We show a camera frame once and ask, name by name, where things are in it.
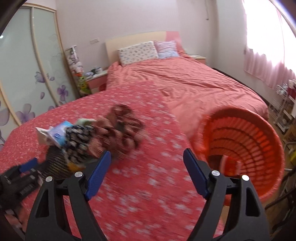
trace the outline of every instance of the sheer curtain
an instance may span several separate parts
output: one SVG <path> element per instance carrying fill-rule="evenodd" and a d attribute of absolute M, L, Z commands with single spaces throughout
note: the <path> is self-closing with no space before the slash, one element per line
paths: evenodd
<path fill-rule="evenodd" d="M 295 79 L 296 38 L 269 0 L 243 0 L 247 20 L 244 70 L 269 87 Z"/>

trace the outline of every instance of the wall socket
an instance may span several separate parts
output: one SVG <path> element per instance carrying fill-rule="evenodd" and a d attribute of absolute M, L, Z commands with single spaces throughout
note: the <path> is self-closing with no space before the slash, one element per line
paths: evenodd
<path fill-rule="evenodd" d="M 89 41 L 91 44 L 95 44 L 95 43 L 98 43 L 100 42 L 100 39 L 99 38 L 96 38 L 96 39 L 92 39 L 91 41 Z"/>

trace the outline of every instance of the metal bolt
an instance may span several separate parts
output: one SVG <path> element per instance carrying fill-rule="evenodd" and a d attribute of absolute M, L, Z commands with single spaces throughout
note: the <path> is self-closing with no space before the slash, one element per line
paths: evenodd
<path fill-rule="evenodd" d="M 82 172 L 76 172 L 74 175 L 75 175 L 75 177 L 82 177 L 83 173 Z"/>
<path fill-rule="evenodd" d="M 220 176 L 220 172 L 217 171 L 217 170 L 213 170 L 212 175 L 215 176 L 215 177 Z"/>
<path fill-rule="evenodd" d="M 243 179 L 244 181 L 248 181 L 248 180 L 250 180 L 249 176 L 247 176 L 247 175 L 242 175 L 242 179 Z"/>
<path fill-rule="evenodd" d="M 47 178 L 45 179 L 45 181 L 46 181 L 46 182 L 51 182 L 51 181 L 52 181 L 52 177 L 51 177 L 51 176 L 47 177 Z"/>

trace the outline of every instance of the pink and blue pillow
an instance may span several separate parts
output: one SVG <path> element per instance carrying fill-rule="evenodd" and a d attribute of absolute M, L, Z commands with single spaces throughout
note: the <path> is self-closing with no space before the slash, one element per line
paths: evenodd
<path fill-rule="evenodd" d="M 160 59 L 180 56 L 177 51 L 176 41 L 168 41 L 168 42 L 154 41 L 154 45 Z"/>

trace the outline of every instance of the pillow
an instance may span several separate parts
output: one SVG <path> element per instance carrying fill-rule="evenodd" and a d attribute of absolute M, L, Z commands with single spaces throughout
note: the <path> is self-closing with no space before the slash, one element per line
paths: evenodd
<path fill-rule="evenodd" d="M 153 41 L 121 48 L 118 50 L 118 55 L 122 66 L 144 60 L 158 59 Z"/>
<path fill-rule="evenodd" d="M 180 56 L 177 51 L 176 41 L 168 41 L 168 42 L 154 41 L 154 45 L 156 47 L 156 50 L 160 59 Z"/>

